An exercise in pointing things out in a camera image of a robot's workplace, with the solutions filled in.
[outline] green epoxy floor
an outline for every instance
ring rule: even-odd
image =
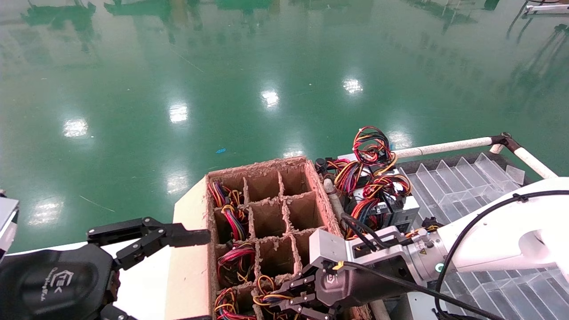
[[[169,221],[208,171],[344,154],[363,125],[397,149],[509,131],[569,173],[569,15],[513,22],[520,0],[106,1],[2,3],[13,251]]]

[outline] white table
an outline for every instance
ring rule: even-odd
[[[135,241],[125,241],[102,248],[115,258],[117,251]],[[58,251],[73,250],[85,244],[87,242],[60,245],[46,249]],[[171,250],[170,247],[163,248],[131,269],[127,271],[121,270],[119,278],[121,287],[118,289],[118,300],[113,305],[137,320],[164,319]],[[19,252],[12,255],[21,255],[34,251],[39,250]]]

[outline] colorful wire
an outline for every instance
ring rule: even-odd
[[[255,261],[255,248],[250,243],[233,244],[233,249],[217,259],[217,279],[225,286],[236,286],[249,280]]]
[[[265,290],[263,288],[263,285],[261,283],[261,280],[266,280],[269,282],[270,287],[271,287],[271,291],[268,292],[267,290]],[[257,290],[259,291],[260,295],[259,296],[254,296],[253,297],[253,302],[258,305],[263,307],[263,309],[271,314],[273,316],[273,320],[288,320],[288,315],[287,314],[278,314],[275,312],[272,312],[271,310],[269,310],[269,306],[274,304],[274,303],[278,303],[280,301],[283,300],[290,300],[293,299],[293,297],[289,297],[289,296],[284,296],[282,294],[273,294],[272,292],[274,292],[277,289],[277,286],[275,285],[275,282],[273,281],[273,279],[271,279],[269,276],[266,275],[261,275],[257,278]],[[293,320],[297,320],[298,319],[298,313],[294,316]]]
[[[396,188],[395,184],[398,184],[401,190]],[[411,182],[401,174],[382,175],[364,187],[364,197],[376,198],[380,190],[391,195],[408,196],[411,194]]]
[[[231,227],[231,237],[235,241],[244,241],[247,238],[245,228],[249,224],[249,217],[238,206],[243,204],[243,196],[238,190],[230,190],[214,181],[208,185],[216,207],[221,207],[221,212]]]
[[[397,161],[397,155],[391,151],[387,136],[374,126],[364,126],[358,131],[352,150],[363,165],[380,167],[374,176],[389,170]]]
[[[335,161],[339,171],[334,180],[334,185],[345,194],[351,195],[356,189],[357,181],[361,176],[364,166],[361,162],[338,159]]]
[[[235,299],[235,291],[227,288],[215,299],[214,313],[217,320],[257,320],[254,315],[239,314],[239,308]]]
[[[361,221],[362,223],[367,222],[368,219],[371,220],[371,222],[373,224],[375,224],[374,227],[372,227],[372,229],[377,229],[379,227],[381,227],[383,225],[383,221],[384,221],[384,217],[383,215],[378,215],[379,219],[377,217],[375,217],[375,215],[370,215],[370,213],[373,211],[375,211],[375,207],[381,202],[381,200],[379,199],[364,199],[362,201],[360,201],[354,208],[354,210],[352,211],[351,216],[354,219],[357,219],[359,221]],[[350,238],[353,236],[353,231],[351,229],[347,229],[346,232],[346,238]]]

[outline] black wire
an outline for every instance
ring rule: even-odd
[[[356,225],[356,224],[352,225],[350,222],[351,222],[351,221],[346,221],[346,225],[348,226],[348,228],[350,228],[350,229],[356,234],[356,236],[358,236],[358,238],[360,238],[361,241],[363,241],[364,244],[365,244],[371,251],[373,251],[373,252],[377,251],[376,246],[373,245],[373,243],[372,243],[371,241],[369,241],[369,239],[366,238],[366,237],[358,230],[357,225]]]
[[[375,206],[377,206],[377,204],[378,204],[378,201],[371,201],[371,202],[367,203],[367,204],[365,205],[365,207],[361,209],[361,214],[360,214],[360,216],[358,217],[357,220],[358,220],[359,222],[365,224],[366,220],[367,220],[368,217],[369,217],[369,212],[370,212]]]
[[[460,245],[460,242],[464,239],[464,237],[466,236],[466,234],[468,233],[468,231],[470,231],[470,229],[472,229],[472,227],[474,227],[474,225],[475,225],[476,223],[478,223],[478,221],[482,220],[482,218],[484,218],[485,216],[487,216],[487,215],[488,215],[489,213],[491,213],[492,211],[494,211],[494,210],[496,210],[496,209],[499,209],[499,208],[501,208],[501,207],[503,207],[503,206],[505,206],[505,205],[507,205],[507,204],[514,203],[514,202],[517,202],[517,201],[520,201],[520,200],[523,201],[523,202],[525,202],[525,201],[527,201],[529,198],[535,198],[535,197],[538,197],[538,196],[548,196],[548,195],[569,195],[569,190],[548,190],[548,191],[531,192],[531,193],[523,194],[523,195],[513,194],[512,198],[508,198],[508,199],[506,199],[506,200],[503,200],[503,201],[501,201],[501,202],[498,202],[498,203],[494,204],[493,206],[491,206],[491,207],[487,208],[486,210],[484,210],[482,213],[478,214],[478,215],[460,232],[460,234],[459,234],[458,237],[456,238],[454,244],[452,245],[451,249],[448,251],[447,257],[446,257],[446,259],[444,260],[443,269],[440,271],[440,273],[439,273],[439,278],[437,279],[437,282],[436,282],[435,291],[436,291],[437,293],[440,293],[440,288],[441,288],[441,286],[443,285],[444,275],[447,273],[448,266],[451,265],[452,257],[454,256],[456,250],[458,249],[458,246]],[[441,307],[440,307],[440,301],[439,301],[439,299],[442,299],[442,298],[435,297],[435,307],[436,307],[436,310],[437,310],[439,313],[442,313],[443,311],[442,311],[442,309],[441,309]],[[490,318],[490,319],[502,319],[502,318],[500,318],[500,317],[498,317],[498,316],[495,316],[495,315],[492,315],[493,318],[492,318],[492,317],[489,317],[489,316],[487,316],[487,315],[483,315],[483,316],[485,316],[485,317],[487,317],[487,318]]]
[[[409,281],[405,281],[405,280],[402,280],[402,279],[399,279],[399,278],[395,278],[395,277],[392,277],[392,276],[388,276],[387,274],[384,274],[384,273],[382,273],[382,272],[379,272],[379,271],[377,271],[377,270],[375,270],[375,269],[372,269],[372,268],[370,268],[370,267],[368,267],[368,266],[365,266],[365,265],[362,265],[362,264],[358,264],[358,263],[354,263],[354,262],[349,262],[349,261],[344,261],[344,266],[350,266],[350,267],[353,267],[353,268],[356,268],[356,269],[359,269],[359,270],[364,270],[364,271],[367,271],[367,272],[369,272],[369,273],[373,273],[373,274],[375,274],[375,275],[378,276],[378,277],[382,277],[382,278],[384,278],[385,280],[388,280],[388,281],[390,281],[390,282],[393,282],[393,283],[395,283],[395,284],[398,284],[398,285],[400,285],[400,286],[402,286],[402,287],[405,287],[405,288],[408,288],[408,289],[414,290],[414,291],[419,291],[419,292],[422,292],[422,293],[424,293],[424,294],[428,294],[429,296],[433,296],[433,297],[435,297],[435,298],[437,298],[437,299],[441,299],[441,300],[444,300],[444,301],[446,301],[446,302],[448,302],[448,303],[452,303],[453,305],[462,307],[462,308],[464,308],[464,309],[466,309],[466,310],[469,310],[469,311],[472,311],[472,312],[474,312],[474,313],[476,313],[476,314],[480,314],[480,315],[482,315],[483,317],[487,317],[487,318],[492,319],[492,320],[504,320],[504,319],[502,319],[502,318],[500,318],[500,317],[498,317],[498,316],[496,316],[496,315],[493,315],[493,314],[490,313],[490,312],[487,312],[487,311],[481,310],[481,309],[479,309],[479,308],[473,307],[473,306],[469,305],[468,303],[465,303],[465,302],[462,302],[462,301],[460,301],[460,300],[451,298],[451,297],[449,297],[449,296],[447,296],[447,295],[445,295],[445,294],[442,294],[442,293],[440,293],[440,292],[436,292],[436,291],[434,291],[434,290],[425,288],[424,286],[420,286],[420,285],[418,285],[418,284],[414,284],[414,283],[409,282]]]
[[[387,244],[385,244],[383,241],[381,241],[380,237],[378,235],[376,235],[375,231],[373,231],[370,227],[368,227],[367,225],[365,225],[364,223],[362,223],[361,221],[359,221],[358,219],[354,218],[353,216],[350,216],[348,214],[346,214],[345,212],[342,212],[341,214],[342,220],[346,221],[346,222],[352,222],[353,224],[357,225],[358,227],[362,228],[362,230],[364,230],[365,232],[369,233],[370,235],[372,235],[372,237],[374,238],[374,240],[377,242],[377,246],[380,249],[385,249],[388,248],[389,246]],[[361,238],[362,241],[365,242],[364,238],[367,239],[364,236],[360,236],[358,235],[358,237]]]

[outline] logo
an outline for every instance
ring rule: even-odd
[[[50,273],[47,275],[42,286],[42,296],[40,297],[41,301],[46,299],[50,288],[55,288],[53,293],[62,293],[63,287],[69,286],[71,279],[73,279],[74,273],[69,270],[63,270],[55,273],[56,271],[57,267],[51,269]]]
[[[329,284],[338,283],[338,277],[333,274],[326,275],[326,282]]]

